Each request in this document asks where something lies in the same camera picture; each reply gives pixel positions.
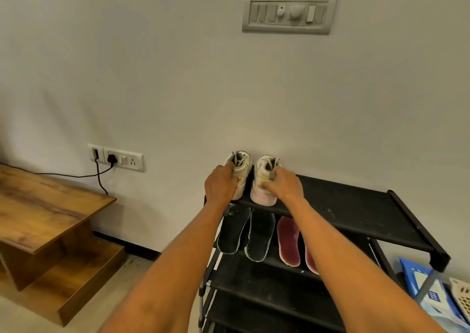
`blue package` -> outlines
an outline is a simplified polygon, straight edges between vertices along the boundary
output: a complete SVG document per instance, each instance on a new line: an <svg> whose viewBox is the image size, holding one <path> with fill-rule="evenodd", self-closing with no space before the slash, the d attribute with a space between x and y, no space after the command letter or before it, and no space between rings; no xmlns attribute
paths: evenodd
<svg viewBox="0 0 470 333"><path fill-rule="evenodd" d="M408 291L416 297L431 269L400 258ZM421 302L421 307L448 333L470 333L470 326L447 294L441 280L436 280Z"/></svg>

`hand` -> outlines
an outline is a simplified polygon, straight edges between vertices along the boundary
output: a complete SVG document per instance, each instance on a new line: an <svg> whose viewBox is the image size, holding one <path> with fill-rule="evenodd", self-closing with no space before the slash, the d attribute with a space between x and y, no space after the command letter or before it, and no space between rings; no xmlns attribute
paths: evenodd
<svg viewBox="0 0 470 333"><path fill-rule="evenodd" d="M276 178L273 182L262 182L260 187L271 192L279 198L285 205L292 201L304 198L304 190L299 178L292 171L276 166L274 168Z"/></svg>
<svg viewBox="0 0 470 333"><path fill-rule="evenodd" d="M228 205L237 189L238 177L232 176L234 164L218 165L204 183L207 201L221 201Z"/></svg>

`black shoe rack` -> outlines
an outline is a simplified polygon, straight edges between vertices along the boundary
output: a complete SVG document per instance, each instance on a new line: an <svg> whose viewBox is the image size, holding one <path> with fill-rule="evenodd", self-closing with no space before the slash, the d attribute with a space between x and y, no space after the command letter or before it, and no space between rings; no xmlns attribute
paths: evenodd
<svg viewBox="0 0 470 333"><path fill-rule="evenodd" d="M252 176L251 172L243 197L232 203L274 213L276 221L281 216L291 217L280 200L272 207L264 207L250 199ZM416 297L420 302L438 274L444 271L450 257L396 193L298 177L310 205L401 288L406 289L377 240L430 254L430 265L434 270ZM255 263L244 253L248 227L249 223L242 233L237 253L221 254L216 249L209 262L199 288L199 328L208 333L345 332L343 321L321 277L309 271L305 264L303 241L298 241L302 258L299 267L289 267L279 258L276 230L266 259ZM344 268L344 275L351 270L354 267Z"/></svg>

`sneaker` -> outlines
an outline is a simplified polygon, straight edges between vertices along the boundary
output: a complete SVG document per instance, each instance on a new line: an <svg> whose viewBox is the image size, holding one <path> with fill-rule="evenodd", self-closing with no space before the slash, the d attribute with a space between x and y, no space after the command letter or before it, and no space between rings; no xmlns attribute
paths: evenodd
<svg viewBox="0 0 470 333"><path fill-rule="evenodd" d="M297 267L300 265L298 252L298 235L300 230L292 218L281 217L277 224L277 240L279 242L279 257L284 264Z"/></svg>
<svg viewBox="0 0 470 333"><path fill-rule="evenodd" d="M250 233L245 247L248 259L260 263L266 258L275 226L276 218L273 213L261 209L251 210Z"/></svg>
<svg viewBox="0 0 470 333"><path fill-rule="evenodd" d="M310 252L308 251L307 245L305 245L305 262L310 271L312 271L314 274L320 275L320 273L317 271L317 266L315 265L315 261L312 258L312 255L310 254Z"/></svg>
<svg viewBox="0 0 470 333"><path fill-rule="evenodd" d="M217 237L217 248L221 253L234 254L240 246L245 223L250 218L250 208L230 203L224 212L222 226Z"/></svg>
<svg viewBox="0 0 470 333"><path fill-rule="evenodd" d="M232 200L240 199L243 195L243 191L246 185L246 178L251 171L251 157L245 151L235 151L227 158L227 161L232 161L235 165L233 168L233 175L240 177L238 181L238 188Z"/></svg>
<svg viewBox="0 0 470 333"><path fill-rule="evenodd" d="M262 206L273 206L276 204L277 198L268 190L260 188L262 182L272 182L276 178L274 167L280 166L279 159L263 155L256 161L255 165L255 180L251 187L250 197L251 200Z"/></svg>

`floor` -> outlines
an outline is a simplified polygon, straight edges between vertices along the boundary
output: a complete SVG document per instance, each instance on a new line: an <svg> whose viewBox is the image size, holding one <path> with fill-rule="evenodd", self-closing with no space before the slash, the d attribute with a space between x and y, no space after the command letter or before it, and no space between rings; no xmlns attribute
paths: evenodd
<svg viewBox="0 0 470 333"><path fill-rule="evenodd" d="M137 256L129 256L122 268L101 288L84 308L62 328L0 297L0 332L2 333L91 333L97 332L114 307L153 264ZM189 320L188 333L198 332L196 300Z"/></svg>

